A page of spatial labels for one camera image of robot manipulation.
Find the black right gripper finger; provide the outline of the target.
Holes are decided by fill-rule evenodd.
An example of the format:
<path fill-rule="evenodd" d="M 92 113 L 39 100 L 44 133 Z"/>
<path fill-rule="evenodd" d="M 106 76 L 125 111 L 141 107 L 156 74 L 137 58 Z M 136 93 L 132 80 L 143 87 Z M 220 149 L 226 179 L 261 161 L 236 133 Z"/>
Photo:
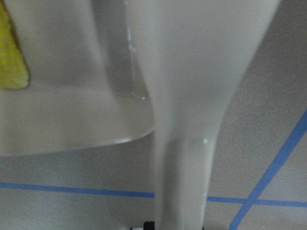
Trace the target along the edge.
<path fill-rule="evenodd" d="M 154 221 L 146 221 L 143 223 L 143 230 L 155 230 Z"/>

